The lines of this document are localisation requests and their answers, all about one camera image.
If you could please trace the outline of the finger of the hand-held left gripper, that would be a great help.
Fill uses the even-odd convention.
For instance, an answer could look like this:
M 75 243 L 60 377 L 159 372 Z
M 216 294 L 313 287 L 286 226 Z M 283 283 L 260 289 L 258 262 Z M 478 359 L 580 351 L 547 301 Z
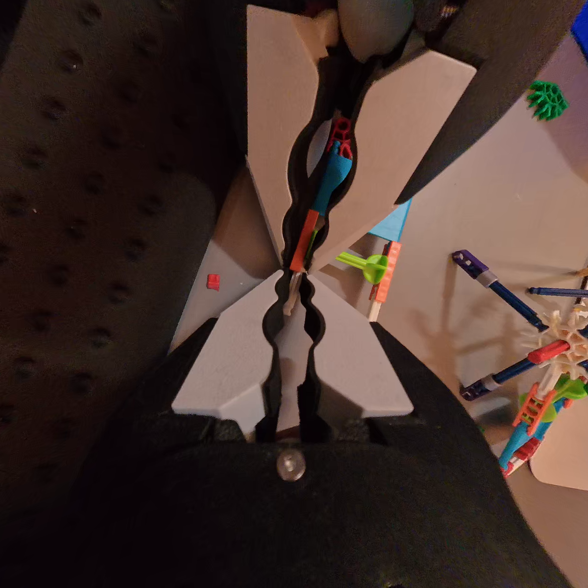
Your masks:
M 311 121 L 318 63 L 332 46 L 332 9 L 305 17 L 256 5 L 246 8 L 247 155 L 278 260 L 283 221 L 292 205 L 290 153 Z
M 355 174 L 328 214 L 326 238 L 310 272 L 334 261 L 392 213 L 475 75 L 474 66 L 427 49 L 371 84 L 355 123 Z

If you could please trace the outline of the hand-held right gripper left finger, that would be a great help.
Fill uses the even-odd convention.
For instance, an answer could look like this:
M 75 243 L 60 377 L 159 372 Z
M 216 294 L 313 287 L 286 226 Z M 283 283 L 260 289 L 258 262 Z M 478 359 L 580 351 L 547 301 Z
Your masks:
M 263 318 L 277 302 L 278 270 L 223 311 L 193 363 L 172 410 L 180 415 L 217 419 L 263 419 L 263 384 L 273 348 Z

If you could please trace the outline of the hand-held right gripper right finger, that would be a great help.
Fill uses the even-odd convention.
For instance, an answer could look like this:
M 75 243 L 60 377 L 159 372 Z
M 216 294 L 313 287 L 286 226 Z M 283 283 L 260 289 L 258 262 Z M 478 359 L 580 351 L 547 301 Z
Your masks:
M 299 390 L 303 419 L 406 416 L 414 407 L 371 323 L 314 276 L 300 285 L 312 340 Z

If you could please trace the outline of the blue plastic bin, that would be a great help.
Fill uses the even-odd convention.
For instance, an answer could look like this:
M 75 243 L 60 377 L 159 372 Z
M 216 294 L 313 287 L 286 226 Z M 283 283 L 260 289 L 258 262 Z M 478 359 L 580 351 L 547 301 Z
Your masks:
M 576 17 L 571 26 L 571 35 L 587 59 L 587 4 Z

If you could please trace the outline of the blue panel toy seat assembly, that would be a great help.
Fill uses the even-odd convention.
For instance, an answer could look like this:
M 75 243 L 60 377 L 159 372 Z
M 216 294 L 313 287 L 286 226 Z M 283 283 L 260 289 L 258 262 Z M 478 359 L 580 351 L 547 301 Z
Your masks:
M 319 230 L 324 225 L 327 206 L 336 188 L 347 178 L 352 168 L 353 152 L 350 142 L 350 120 L 340 117 L 334 120 L 327 141 L 325 153 L 327 163 L 318 192 L 307 211 L 305 223 L 301 230 L 298 244 L 290 263 L 290 271 L 303 271 L 310 267 L 313 244 Z M 362 270 L 364 278 L 371 284 L 369 299 L 384 303 L 392 282 L 393 272 L 401 251 L 401 234 L 411 205 L 411 200 L 399 205 L 383 221 L 378 223 L 370 235 L 385 239 L 386 245 L 381 255 L 372 255 L 366 260 L 341 253 L 337 260 L 351 267 Z

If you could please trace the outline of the colourful toy wheel model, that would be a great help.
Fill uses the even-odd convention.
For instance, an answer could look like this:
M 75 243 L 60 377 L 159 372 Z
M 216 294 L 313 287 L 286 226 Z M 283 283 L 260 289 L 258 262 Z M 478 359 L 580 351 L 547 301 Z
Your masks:
M 555 310 L 542 319 L 472 253 L 462 249 L 452 252 L 451 258 L 538 331 L 536 347 L 520 361 L 468 386 L 460 386 L 460 396 L 475 401 L 535 367 L 545 370 L 541 380 L 520 397 L 513 432 L 498 458 L 502 474 L 508 478 L 531 460 L 559 413 L 574 401 L 587 397 L 587 269 L 577 273 L 582 277 L 579 289 L 532 287 L 526 290 L 531 295 L 575 299 L 566 316 Z

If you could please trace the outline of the green toy connector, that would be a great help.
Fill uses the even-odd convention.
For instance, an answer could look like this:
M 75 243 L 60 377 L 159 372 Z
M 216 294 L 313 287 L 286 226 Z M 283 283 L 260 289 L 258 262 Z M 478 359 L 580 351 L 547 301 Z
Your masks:
M 528 88 L 526 99 L 538 121 L 552 121 L 569 107 L 560 87 L 553 82 L 535 80 Z

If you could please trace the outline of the white document stand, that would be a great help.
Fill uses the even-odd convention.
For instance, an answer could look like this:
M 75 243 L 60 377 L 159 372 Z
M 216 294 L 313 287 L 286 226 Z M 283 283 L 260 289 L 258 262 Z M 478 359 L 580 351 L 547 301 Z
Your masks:
M 563 408 L 530 460 L 542 483 L 587 491 L 587 400 Z

